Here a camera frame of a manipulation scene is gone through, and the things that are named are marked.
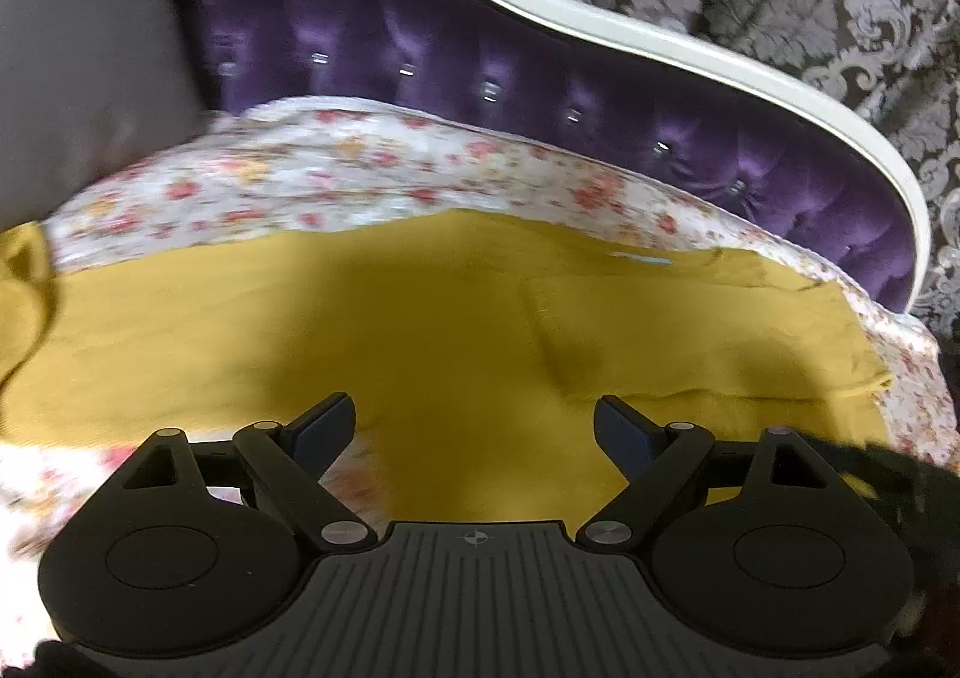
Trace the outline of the purple tufted velvet headboard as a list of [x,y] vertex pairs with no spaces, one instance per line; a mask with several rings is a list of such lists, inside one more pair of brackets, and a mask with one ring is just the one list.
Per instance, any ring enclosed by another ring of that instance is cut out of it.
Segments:
[[353,96],[630,169],[817,252],[905,311],[923,192],[853,111],[774,68],[570,0],[178,0],[203,99]]

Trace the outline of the mustard yellow knit sweater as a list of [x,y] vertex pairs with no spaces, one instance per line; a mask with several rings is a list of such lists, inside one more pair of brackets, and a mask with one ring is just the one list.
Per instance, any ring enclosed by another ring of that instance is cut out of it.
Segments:
[[355,402],[387,514],[582,524],[617,478],[615,395],[722,439],[885,441],[890,371],[836,283],[740,249],[649,251],[452,210],[54,274],[2,272],[2,431],[124,444]]

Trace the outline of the floral quilted bedspread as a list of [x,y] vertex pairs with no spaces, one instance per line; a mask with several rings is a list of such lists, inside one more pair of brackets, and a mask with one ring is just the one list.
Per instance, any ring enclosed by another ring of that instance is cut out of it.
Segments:
[[122,169],[23,226],[60,274],[280,231],[333,233],[470,208],[692,251],[737,247],[836,280],[892,369],[878,406],[902,451],[958,462],[957,418],[931,334],[864,281],[712,203],[628,169],[388,104],[291,98],[224,116],[187,145]]

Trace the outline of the grey square pillow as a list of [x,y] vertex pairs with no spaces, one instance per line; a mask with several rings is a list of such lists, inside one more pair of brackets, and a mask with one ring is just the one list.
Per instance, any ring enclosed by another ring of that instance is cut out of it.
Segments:
[[195,137],[173,0],[2,0],[2,223]]

